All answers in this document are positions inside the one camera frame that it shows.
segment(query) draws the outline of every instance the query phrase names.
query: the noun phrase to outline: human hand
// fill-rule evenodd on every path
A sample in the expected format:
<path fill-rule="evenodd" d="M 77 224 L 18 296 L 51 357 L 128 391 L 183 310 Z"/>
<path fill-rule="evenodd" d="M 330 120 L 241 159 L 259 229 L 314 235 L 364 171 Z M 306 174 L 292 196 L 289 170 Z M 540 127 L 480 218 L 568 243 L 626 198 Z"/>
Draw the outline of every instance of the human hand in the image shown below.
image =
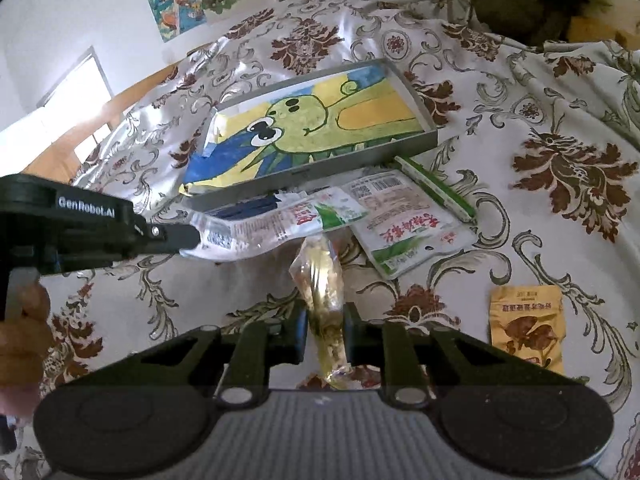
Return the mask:
<path fill-rule="evenodd" d="M 28 416 L 38 403 L 43 360 L 53 344 L 50 301 L 37 282 L 18 291 L 17 298 L 22 315 L 0 322 L 0 413 Z"/>

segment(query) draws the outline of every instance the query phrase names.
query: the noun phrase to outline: window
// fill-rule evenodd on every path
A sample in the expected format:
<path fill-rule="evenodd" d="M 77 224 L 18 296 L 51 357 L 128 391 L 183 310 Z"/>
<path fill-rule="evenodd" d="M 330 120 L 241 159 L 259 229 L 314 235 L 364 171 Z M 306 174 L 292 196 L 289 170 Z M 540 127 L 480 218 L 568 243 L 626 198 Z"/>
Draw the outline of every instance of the window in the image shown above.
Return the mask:
<path fill-rule="evenodd" d="M 44 109 L 38 108 L 0 132 L 0 176 L 20 173 L 50 144 Z"/>
<path fill-rule="evenodd" d="M 94 50 L 90 48 L 40 102 L 51 142 L 76 124 L 96 115 L 111 97 L 104 73 Z M 110 133 L 109 127 L 105 124 L 76 147 L 76 155 L 80 162 L 84 162 L 98 142 Z"/>

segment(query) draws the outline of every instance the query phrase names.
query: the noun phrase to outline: gray tray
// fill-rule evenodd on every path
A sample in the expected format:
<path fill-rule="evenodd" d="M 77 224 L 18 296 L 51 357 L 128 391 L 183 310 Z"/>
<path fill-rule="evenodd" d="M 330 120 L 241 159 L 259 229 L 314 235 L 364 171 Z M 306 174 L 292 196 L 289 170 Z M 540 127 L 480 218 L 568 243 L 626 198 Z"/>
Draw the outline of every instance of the gray tray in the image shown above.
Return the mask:
<path fill-rule="evenodd" d="M 399 70 L 386 59 L 375 59 L 348 65 L 344 64 L 336 68 L 320 70 L 309 75 L 297 77 L 293 80 L 276 83 L 263 90 L 226 101 L 216 108 L 215 112 L 221 112 L 248 99 L 260 97 L 261 95 L 281 90 L 295 84 L 307 81 L 310 82 L 324 76 L 334 75 L 347 70 L 354 70 L 373 64 L 382 64 L 386 70 L 391 72 L 393 76 L 398 78 L 404 84 L 405 88 L 411 95 L 415 106 L 418 108 L 418 112 L 421 115 L 420 118 L 424 123 L 430 126 L 428 130 L 421 134 L 416 134 L 404 139 L 392 140 L 385 144 L 379 144 L 363 150 L 356 150 L 352 153 L 332 156 L 324 160 L 318 160 L 295 168 L 290 168 L 289 170 L 271 173 L 245 182 L 239 182 L 232 186 L 213 189 L 203 194 L 187 197 L 183 203 L 193 210 L 207 212 L 225 205 L 247 200 L 255 196 L 300 186 L 310 180 L 317 180 L 333 174 L 343 173 L 345 171 L 357 170 L 358 168 L 363 168 L 365 166 L 382 164 L 392 160 L 396 155 L 413 156 L 435 148 L 438 144 L 438 131 L 436 124 L 431 119 L 429 111 L 424 106 L 421 97 L 412 88 L 411 83 L 409 83 L 404 75 L 402 75 Z"/>

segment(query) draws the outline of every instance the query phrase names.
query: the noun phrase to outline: white wall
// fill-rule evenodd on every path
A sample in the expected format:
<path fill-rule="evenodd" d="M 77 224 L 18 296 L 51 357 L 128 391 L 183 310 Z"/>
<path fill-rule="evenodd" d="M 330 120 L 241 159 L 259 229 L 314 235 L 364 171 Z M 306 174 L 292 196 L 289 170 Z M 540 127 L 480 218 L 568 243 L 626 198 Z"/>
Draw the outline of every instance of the white wall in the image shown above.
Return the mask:
<path fill-rule="evenodd" d="M 216 40 L 244 16 L 201 25 L 163 43 L 147 0 L 3 0 L 0 48 L 24 111 L 31 112 L 90 46 L 118 94 Z"/>
<path fill-rule="evenodd" d="M 17 93 L 22 105 L 19 116 L 30 113 L 90 46 L 111 90 L 118 94 L 273 3 L 253 0 L 249 12 L 201 25 L 163 43 L 147 0 L 3 0 L 0 50 L 6 55 L 10 78 L 3 77 L 0 59 L 0 97 Z M 7 86 L 12 79 L 15 89 L 3 90 L 3 79 Z M 7 107 L 0 100 L 0 112 Z"/>
<path fill-rule="evenodd" d="M 18 88 L 9 72 L 4 49 L 0 48 L 0 132 L 26 115 Z"/>

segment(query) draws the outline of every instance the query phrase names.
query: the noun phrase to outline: fabric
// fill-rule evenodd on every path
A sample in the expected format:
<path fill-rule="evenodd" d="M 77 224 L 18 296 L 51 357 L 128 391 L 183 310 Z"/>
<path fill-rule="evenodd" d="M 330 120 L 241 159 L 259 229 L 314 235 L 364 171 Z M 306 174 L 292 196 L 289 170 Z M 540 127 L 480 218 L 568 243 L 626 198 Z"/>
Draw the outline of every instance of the fabric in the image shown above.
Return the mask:
<path fill-rule="evenodd" d="M 183 220 L 178 183 L 215 102 L 297 73 L 388 57 L 442 126 L 439 146 L 417 161 L 478 209 L 479 240 L 385 282 L 348 237 L 340 256 L 346 300 L 364 319 L 422 332 L 435 320 L 488 340 L 494 286 L 559 286 L 565 373 L 615 413 L 599 467 L 608 478 L 638 480 L 640 52 L 611 42 L 535 52 L 455 23 L 468 15 L 463 1 L 425 2 L 420 14 L 361 0 L 262 10 L 183 61 L 98 147 L 76 184 L 130 199 L 154 221 Z M 445 8 L 463 12 L 454 22 L 432 18 Z M 56 346 L 43 393 L 199 325 L 232 332 L 284 316 L 298 294 L 287 272 L 296 247 L 223 265 L 142 256 L 44 279 Z M 326 387 L 317 371 L 310 338 L 305 363 L 275 368 L 271 384 Z M 380 377 L 358 368 L 353 380 L 372 386 Z M 8 478 L 36 479 L 46 466 L 30 428 L 20 443 L 0 467 Z"/>

